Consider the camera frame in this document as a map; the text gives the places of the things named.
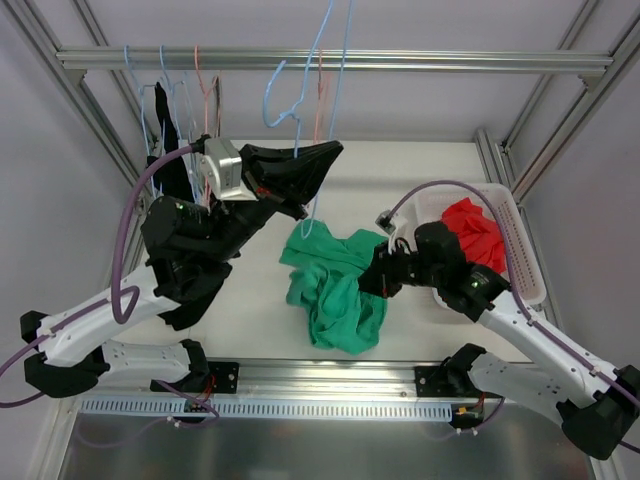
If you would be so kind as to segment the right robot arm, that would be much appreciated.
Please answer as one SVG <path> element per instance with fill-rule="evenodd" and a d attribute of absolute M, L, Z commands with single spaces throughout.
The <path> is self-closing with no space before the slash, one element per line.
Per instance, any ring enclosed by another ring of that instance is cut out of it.
<path fill-rule="evenodd" d="M 536 366 L 511 366 L 466 344 L 445 363 L 454 394 L 479 390 L 512 400 L 559 425 L 583 453 L 609 459 L 639 418 L 638 368 L 616 367 L 571 340 L 501 275 L 467 261 L 443 223 L 418 226 L 414 240 L 413 247 L 403 239 L 393 248 L 377 246 L 360 290 L 391 298 L 405 285 L 435 289 L 449 309 L 498 334 Z"/>

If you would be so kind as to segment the red tank top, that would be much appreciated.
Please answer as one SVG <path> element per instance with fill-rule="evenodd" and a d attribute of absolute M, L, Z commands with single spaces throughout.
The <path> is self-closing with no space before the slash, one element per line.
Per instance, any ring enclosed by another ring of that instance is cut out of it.
<path fill-rule="evenodd" d="M 506 253 L 498 224 L 485 217 L 480 206 L 464 198 L 441 215 L 441 221 L 456 234 L 469 262 L 484 265 L 498 274 L 506 270 Z"/>

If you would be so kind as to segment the pink plastic hanger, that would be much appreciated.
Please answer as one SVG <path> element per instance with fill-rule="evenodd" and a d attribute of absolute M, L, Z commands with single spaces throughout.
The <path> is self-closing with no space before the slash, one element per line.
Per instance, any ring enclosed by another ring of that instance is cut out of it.
<path fill-rule="evenodd" d="M 317 102 L 314 117 L 313 144 L 318 144 L 323 139 L 324 119 L 327 111 L 328 96 L 332 80 L 332 73 L 325 73 L 323 70 L 324 51 L 319 51 L 318 56 L 318 77 L 317 77 Z"/>

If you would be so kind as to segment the green tank top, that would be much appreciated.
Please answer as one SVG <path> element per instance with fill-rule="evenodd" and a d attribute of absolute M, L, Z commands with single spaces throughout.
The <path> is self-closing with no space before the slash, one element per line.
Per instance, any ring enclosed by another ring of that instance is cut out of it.
<path fill-rule="evenodd" d="M 383 240 L 364 229 L 337 238 L 319 220 L 296 225 L 279 262 L 293 269 L 285 300 L 305 311 L 312 346 L 360 355 L 378 345 L 387 301 L 360 291 L 358 279 Z"/>

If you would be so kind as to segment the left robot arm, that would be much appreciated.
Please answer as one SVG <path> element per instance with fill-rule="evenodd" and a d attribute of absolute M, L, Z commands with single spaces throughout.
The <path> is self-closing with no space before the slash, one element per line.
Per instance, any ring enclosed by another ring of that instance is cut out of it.
<path fill-rule="evenodd" d="M 116 247 L 107 290 L 60 314 L 23 314 L 26 382 L 51 398 L 107 384 L 202 391 L 211 373 L 199 342 L 138 345 L 122 343 L 119 336 L 154 317 L 176 331 L 198 323 L 230 275 L 232 260 L 272 216 L 306 217 L 342 149 L 338 141 L 299 149 L 236 148 L 203 136 L 157 159 L 144 171 L 145 179 L 184 155 L 197 155 L 213 204 L 160 196 L 141 227 L 144 264 L 124 273 L 123 250 Z"/>

